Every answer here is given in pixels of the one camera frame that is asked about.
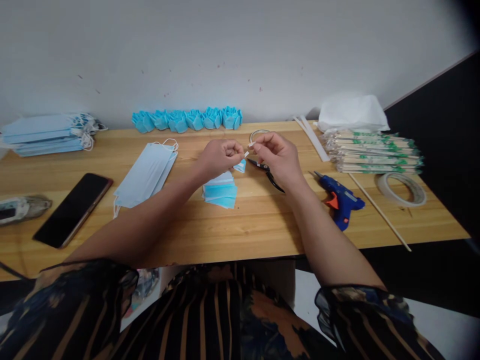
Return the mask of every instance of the black scissors handle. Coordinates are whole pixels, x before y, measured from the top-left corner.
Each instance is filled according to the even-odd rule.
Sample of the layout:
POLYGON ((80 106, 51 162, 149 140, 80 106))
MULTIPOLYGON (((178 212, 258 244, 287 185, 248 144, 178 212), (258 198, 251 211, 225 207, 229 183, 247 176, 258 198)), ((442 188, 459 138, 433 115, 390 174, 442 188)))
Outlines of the black scissors handle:
POLYGON ((260 169, 264 170, 266 172, 266 177, 268 178, 268 180, 270 180, 271 184, 277 189, 277 190, 280 190, 282 193, 285 193, 285 191, 277 185, 277 183, 275 182, 275 179, 274 179, 274 176, 272 175, 272 173, 270 172, 270 168, 265 165, 265 164, 259 164, 257 161, 255 160, 252 160, 251 158, 247 158, 248 161, 250 161, 253 165, 255 165, 256 167, 259 167, 260 169))
POLYGON ((266 177, 270 180, 271 184, 277 188, 277 190, 280 190, 282 193, 285 193, 285 191, 280 186, 278 186, 277 183, 275 182, 274 176, 272 175, 270 170, 266 172, 266 177))

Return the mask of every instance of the tape roll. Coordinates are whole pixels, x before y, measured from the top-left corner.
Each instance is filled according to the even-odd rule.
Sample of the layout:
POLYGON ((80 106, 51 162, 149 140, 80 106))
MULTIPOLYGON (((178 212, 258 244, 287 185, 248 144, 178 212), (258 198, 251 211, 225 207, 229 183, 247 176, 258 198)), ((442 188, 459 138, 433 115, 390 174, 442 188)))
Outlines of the tape roll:
POLYGON ((260 130, 257 130, 257 131, 254 131, 250 134, 250 144, 254 142, 253 138, 254 138, 254 135, 257 135, 257 134, 263 134, 263 133, 269 133, 270 130, 265 130, 265 129, 260 129, 260 130))
POLYGON ((378 185, 378 188, 380 189, 380 192, 387 199, 392 200, 393 202, 405 208, 419 207, 419 206, 425 205, 425 203, 427 202, 427 194, 425 193, 425 190, 420 185, 418 185, 415 181, 413 181, 411 178, 401 173, 396 173, 396 172, 386 173, 385 175, 382 175, 378 179, 377 185, 378 185), (413 201, 412 202, 406 201, 405 199, 402 199, 400 196, 394 193, 394 191, 389 185, 389 178, 396 179, 402 182, 403 184, 405 184, 406 187, 413 194, 413 201))

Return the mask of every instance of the wooden table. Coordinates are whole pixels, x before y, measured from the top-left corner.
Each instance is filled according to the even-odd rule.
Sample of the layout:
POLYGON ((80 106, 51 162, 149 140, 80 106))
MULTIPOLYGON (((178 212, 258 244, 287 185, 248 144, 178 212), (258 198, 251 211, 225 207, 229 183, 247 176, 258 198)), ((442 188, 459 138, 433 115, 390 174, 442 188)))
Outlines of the wooden table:
MULTIPOLYGON (((258 129, 277 131, 296 144, 303 175, 321 200, 330 195, 309 171, 317 170, 334 177, 355 196, 365 200, 365 208, 352 213, 350 226, 345 231, 357 247, 400 244, 349 175, 338 173, 330 162, 322 162, 309 138, 295 122, 266 122, 243 124, 236 131, 203 129, 198 132, 188 130, 183 134, 169 130, 154 130, 148 134, 140 134, 135 129, 109 130, 95 136, 95 147, 91 152, 27 158, 8 153, 0 161, 0 199, 43 194, 53 200, 53 207, 38 219, 0 227, 0 261, 28 277, 35 277, 41 269, 62 262, 112 219, 114 191, 147 143, 163 142, 167 138, 178 141, 178 157, 168 183, 187 176, 190 165, 210 140, 235 138, 246 147, 250 134, 258 129), (36 230, 87 172, 112 178, 114 183, 72 242, 65 249, 57 250, 32 240, 36 230)), ((270 184, 265 173, 247 164, 245 173, 235 171, 233 176, 238 186, 235 209, 205 203, 202 190, 197 190, 169 229, 158 235, 162 239, 145 259, 145 267, 279 257, 304 252, 284 195, 270 184)), ((358 174, 356 178, 407 243, 470 237, 418 176, 414 179, 425 189, 428 200, 424 206, 407 209, 380 194, 374 175, 358 174)), ((408 190, 403 185, 399 184, 395 190, 408 198, 408 190)), ((12 279, 8 273, 0 272, 1 281, 12 279)))

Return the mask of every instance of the hot glue gun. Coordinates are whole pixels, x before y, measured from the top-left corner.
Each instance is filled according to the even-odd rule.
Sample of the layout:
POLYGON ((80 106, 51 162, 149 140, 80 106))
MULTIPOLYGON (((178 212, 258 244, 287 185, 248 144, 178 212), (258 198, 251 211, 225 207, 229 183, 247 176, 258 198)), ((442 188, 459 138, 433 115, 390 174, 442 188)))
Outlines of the hot glue gun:
POLYGON ((333 195, 333 199, 325 202, 325 204, 335 209, 333 221, 341 231, 344 231, 349 227, 352 210, 363 209, 365 202, 361 198, 355 197, 351 190, 337 180, 317 171, 314 171, 314 173, 318 176, 320 186, 333 195))

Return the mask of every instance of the orange trigger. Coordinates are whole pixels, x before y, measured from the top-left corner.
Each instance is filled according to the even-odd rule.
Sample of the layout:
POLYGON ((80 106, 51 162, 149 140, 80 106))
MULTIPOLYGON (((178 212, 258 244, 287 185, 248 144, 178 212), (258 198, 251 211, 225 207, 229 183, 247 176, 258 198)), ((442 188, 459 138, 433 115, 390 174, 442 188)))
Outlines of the orange trigger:
POLYGON ((330 201, 325 201, 325 204, 331 206, 335 210, 338 210, 339 209, 339 200, 337 198, 337 194, 334 193, 333 191, 331 192, 331 194, 333 195, 333 199, 330 200, 330 201))

